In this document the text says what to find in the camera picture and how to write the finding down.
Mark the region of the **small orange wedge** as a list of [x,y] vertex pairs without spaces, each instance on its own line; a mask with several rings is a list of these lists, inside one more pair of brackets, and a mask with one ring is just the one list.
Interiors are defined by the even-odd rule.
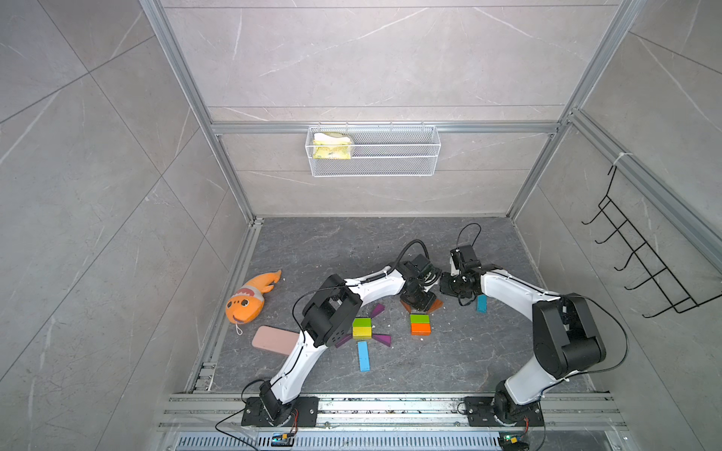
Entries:
[[427,312],[430,314],[430,313],[442,308],[443,306],[444,306],[444,303],[441,300],[436,299],[434,301],[434,303],[431,305],[431,307],[427,310]]

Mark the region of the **green block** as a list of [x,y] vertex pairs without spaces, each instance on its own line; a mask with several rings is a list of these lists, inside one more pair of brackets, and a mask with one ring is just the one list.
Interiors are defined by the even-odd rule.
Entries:
[[412,314],[410,316],[410,322],[412,324],[429,324],[430,317],[428,315]]
[[372,319],[371,318],[356,318],[353,320],[353,330],[359,330],[359,329],[372,329]]

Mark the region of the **purple wedge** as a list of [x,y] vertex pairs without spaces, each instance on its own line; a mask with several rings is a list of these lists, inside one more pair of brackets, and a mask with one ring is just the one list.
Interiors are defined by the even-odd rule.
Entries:
[[351,334],[346,334],[346,336],[340,338],[340,340],[336,343],[336,348],[340,348],[345,343],[349,342],[353,336]]
[[372,339],[379,343],[384,344],[387,347],[392,346],[392,337],[389,336],[388,334],[374,334],[372,336]]
[[377,316],[381,315],[385,311],[385,306],[383,304],[376,304],[374,306],[374,309],[372,310],[372,313],[370,313],[370,318],[374,319]]

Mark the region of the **orange block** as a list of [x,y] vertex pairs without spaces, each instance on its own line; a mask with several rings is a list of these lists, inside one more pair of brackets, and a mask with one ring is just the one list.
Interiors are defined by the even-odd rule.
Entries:
[[410,331],[412,336],[430,336],[432,327],[430,323],[412,323]]

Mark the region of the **light blue long block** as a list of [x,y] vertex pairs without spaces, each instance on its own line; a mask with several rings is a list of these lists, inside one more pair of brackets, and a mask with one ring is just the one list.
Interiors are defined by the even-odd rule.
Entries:
[[366,341],[357,342],[359,370],[361,372],[370,371],[370,353],[369,344]]

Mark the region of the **yellow block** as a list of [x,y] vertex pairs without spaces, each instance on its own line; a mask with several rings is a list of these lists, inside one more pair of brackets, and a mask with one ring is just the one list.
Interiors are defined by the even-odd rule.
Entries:
[[353,338],[356,340],[371,339],[372,338],[372,327],[354,326],[352,334],[353,334]]

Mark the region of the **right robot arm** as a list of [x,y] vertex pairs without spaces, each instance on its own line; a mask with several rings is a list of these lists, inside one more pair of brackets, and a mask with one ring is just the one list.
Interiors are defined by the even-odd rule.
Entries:
[[483,264],[470,245],[451,250],[450,271],[442,275],[440,291],[460,300],[482,295],[494,298],[532,323],[533,356],[496,387],[494,416],[502,425],[511,426],[529,417],[546,389],[607,357],[584,297],[546,291],[494,264]]

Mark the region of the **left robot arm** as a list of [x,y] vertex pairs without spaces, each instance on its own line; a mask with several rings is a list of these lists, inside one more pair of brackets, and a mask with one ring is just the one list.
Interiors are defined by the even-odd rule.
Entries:
[[428,257],[418,255],[366,276],[329,276],[303,308],[291,355],[259,389],[259,400],[269,422],[277,426],[286,421],[312,368],[328,348],[351,331],[361,307],[399,295],[409,306],[427,312],[437,301],[432,287],[441,275]]

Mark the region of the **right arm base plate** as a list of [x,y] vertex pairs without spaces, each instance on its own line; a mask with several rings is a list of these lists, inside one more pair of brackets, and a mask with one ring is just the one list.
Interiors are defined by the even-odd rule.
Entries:
[[465,397],[462,412],[472,427],[543,427],[545,419],[539,401],[517,405],[507,398]]

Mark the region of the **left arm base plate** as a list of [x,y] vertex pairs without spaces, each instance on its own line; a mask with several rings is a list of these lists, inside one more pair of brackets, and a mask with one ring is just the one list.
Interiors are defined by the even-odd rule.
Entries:
[[313,428],[317,424],[319,398],[300,397],[287,404],[263,404],[259,397],[250,398],[244,407],[242,425],[253,427]]

